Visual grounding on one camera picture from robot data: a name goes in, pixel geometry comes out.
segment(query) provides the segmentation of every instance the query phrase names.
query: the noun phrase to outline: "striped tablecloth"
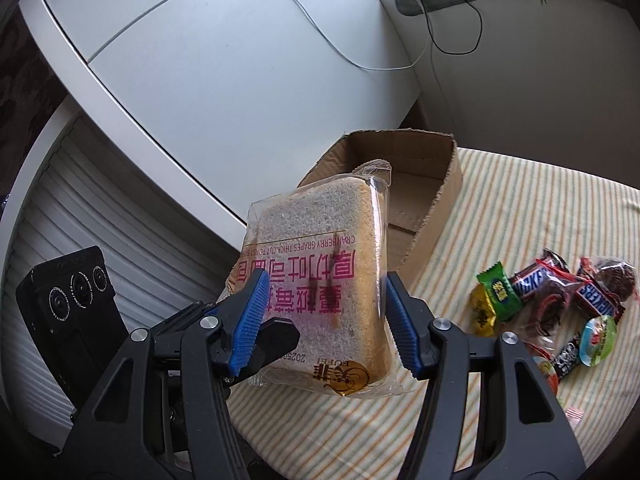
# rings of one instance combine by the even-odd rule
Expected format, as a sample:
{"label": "striped tablecloth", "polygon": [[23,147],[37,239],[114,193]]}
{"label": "striped tablecloth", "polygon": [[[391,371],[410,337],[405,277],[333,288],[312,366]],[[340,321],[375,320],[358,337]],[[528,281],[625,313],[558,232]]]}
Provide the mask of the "striped tablecloth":
{"label": "striped tablecloth", "polygon": [[[618,256],[638,267],[640,191],[578,171],[460,149],[462,192],[414,296],[436,316],[468,327],[475,275],[501,260],[507,272],[549,247],[575,267],[581,255]],[[563,323],[570,338],[579,320]],[[412,384],[402,372],[404,384]],[[479,376],[470,376],[458,466],[470,464]],[[354,400],[282,385],[236,386],[232,421],[258,454],[290,480],[389,479],[402,464],[426,385],[402,396]],[[640,394],[640,312],[625,314],[616,348],[562,382],[558,398],[584,411],[575,435],[586,463],[615,436]]]}

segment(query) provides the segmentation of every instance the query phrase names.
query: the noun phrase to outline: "candy pile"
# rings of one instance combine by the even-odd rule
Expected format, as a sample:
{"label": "candy pile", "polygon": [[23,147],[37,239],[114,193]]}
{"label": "candy pile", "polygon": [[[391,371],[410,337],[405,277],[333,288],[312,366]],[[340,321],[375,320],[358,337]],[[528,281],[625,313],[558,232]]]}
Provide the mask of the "candy pile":
{"label": "candy pile", "polygon": [[[617,323],[638,304],[636,270],[618,258],[582,257],[575,274],[553,251],[507,278],[502,263],[477,276],[469,296],[478,335],[511,330],[527,349],[554,393],[580,364],[595,366],[613,350]],[[564,346],[558,327],[569,309],[589,320]]]}

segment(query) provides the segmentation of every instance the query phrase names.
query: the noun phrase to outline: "white cable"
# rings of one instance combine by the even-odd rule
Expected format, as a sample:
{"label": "white cable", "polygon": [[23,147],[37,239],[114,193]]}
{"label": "white cable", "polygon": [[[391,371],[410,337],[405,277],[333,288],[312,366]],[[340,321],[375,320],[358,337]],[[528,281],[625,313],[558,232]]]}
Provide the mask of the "white cable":
{"label": "white cable", "polygon": [[[335,51],[336,54],[338,54],[338,56],[340,56],[343,60],[345,60],[346,62],[352,64],[353,66],[356,66],[357,68],[361,68],[363,70],[371,70],[371,71],[375,71],[375,72],[389,72],[389,71],[393,71],[393,70],[407,70],[409,68],[413,68],[415,66],[416,63],[418,63],[418,61],[420,61],[420,58],[422,57],[422,55],[427,51],[427,47],[429,46],[429,37],[427,36],[427,41],[424,44],[424,49],[422,50],[422,52],[420,53],[420,56],[417,57],[417,59],[411,63],[411,65],[408,66],[398,66],[398,67],[394,67],[394,68],[370,68],[368,66],[362,66],[354,61],[352,61],[351,59],[349,59],[348,57],[346,57],[341,51],[340,49],[338,49],[338,47],[336,47],[333,42],[327,37],[327,35],[320,29],[320,27],[318,27],[318,24],[314,21],[314,19],[311,17],[311,15],[307,12],[307,10],[305,9],[305,6],[302,5],[300,3],[299,0],[293,0],[298,7],[300,8],[300,10],[302,10],[302,12],[304,13],[304,15],[306,16],[306,18],[309,20],[309,23],[311,23],[311,25],[313,25],[314,29],[318,31],[318,33],[320,34],[320,36],[322,36],[324,38],[324,40],[329,44],[329,46]],[[418,2],[418,5],[420,5],[420,8],[422,9],[422,12],[424,13],[424,15],[427,15],[427,11],[424,9],[424,5],[422,4],[421,0],[416,0]]]}

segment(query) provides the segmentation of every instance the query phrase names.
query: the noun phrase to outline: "metal screw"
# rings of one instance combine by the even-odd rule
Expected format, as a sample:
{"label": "metal screw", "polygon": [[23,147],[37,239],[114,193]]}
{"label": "metal screw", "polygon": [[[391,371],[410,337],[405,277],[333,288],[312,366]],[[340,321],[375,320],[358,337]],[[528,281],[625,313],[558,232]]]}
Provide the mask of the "metal screw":
{"label": "metal screw", "polygon": [[433,325],[438,330],[449,330],[451,328],[451,322],[448,319],[444,319],[443,317],[437,317],[433,320]]}
{"label": "metal screw", "polygon": [[210,330],[218,326],[218,318],[216,316],[205,316],[200,320],[200,326]]}
{"label": "metal screw", "polygon": [[507,343],[507,345],[515,345],[518,342],[518,336],[513,332],[503,332],[502,340]]}
{"label": "metal screw", "polygon": [[149,332],[146,331],[146,328],[137,328],[133,332],[131,332],[131,339],[136,342],[144,341]]}

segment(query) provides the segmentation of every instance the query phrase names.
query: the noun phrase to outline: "blue ridged pad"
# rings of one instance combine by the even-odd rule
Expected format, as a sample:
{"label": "blue ridged pad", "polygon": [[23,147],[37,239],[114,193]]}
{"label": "blue ridged pad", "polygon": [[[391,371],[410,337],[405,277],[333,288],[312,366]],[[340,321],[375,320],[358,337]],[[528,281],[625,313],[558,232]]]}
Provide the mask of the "blue ridged pad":
{"label": "blue ridged pad", "polygon": [[394,335],[394,341],[402,360],[402,366],[417,377],[422,368],[418,336],[404,306],[389,280],[386,280],[386,320]]}
{"label": "blue ridged pad", "polygon": [[240,370],[249,362],[268,302],[269,275],[263,272],[234,332],[231,359],[229,359],[229,370],[234,377],[237,377]]}

